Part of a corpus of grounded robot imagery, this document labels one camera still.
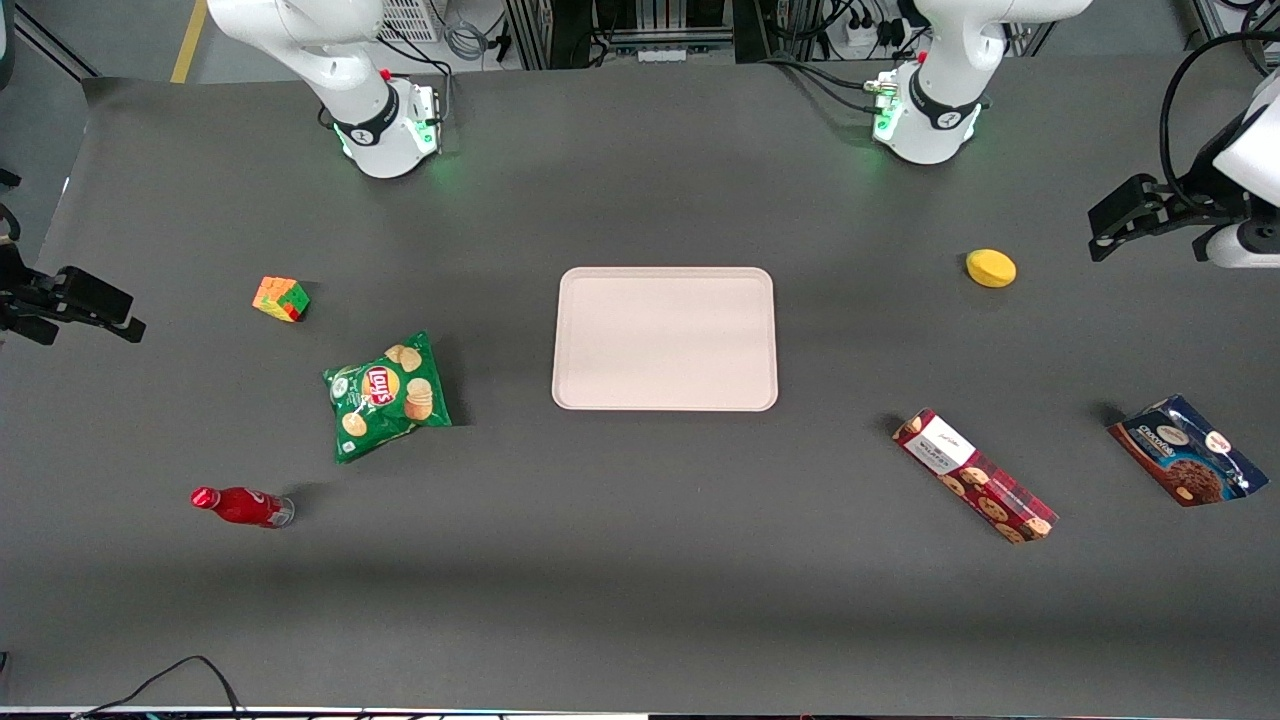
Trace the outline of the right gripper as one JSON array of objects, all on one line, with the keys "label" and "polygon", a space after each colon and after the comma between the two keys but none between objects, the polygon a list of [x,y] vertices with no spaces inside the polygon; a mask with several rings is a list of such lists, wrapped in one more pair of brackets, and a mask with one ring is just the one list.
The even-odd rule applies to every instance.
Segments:
[{"label": "right gripper", "polygon": [[28,268],[15,245],[1,246],[1,329],[37,345],[50,346],[59,333],[58,309],[64,305],[95,318],[95,325],[137,345],[145,336],[142,320],[129,320],[133,297],[114,284],[77,268],[59,275]]}]

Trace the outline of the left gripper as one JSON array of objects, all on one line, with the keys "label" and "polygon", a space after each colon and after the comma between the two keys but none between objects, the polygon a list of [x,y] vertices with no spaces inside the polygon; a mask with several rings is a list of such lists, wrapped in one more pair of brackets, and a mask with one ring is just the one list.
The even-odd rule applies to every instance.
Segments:
[{"label": "left gripper", "polygon": [[1130,177],[1089,211],[1091,260],[1101,263],[1132,241],[1188,227],[1230,225],[1249,215],[1251,192],[1230,179]]}]

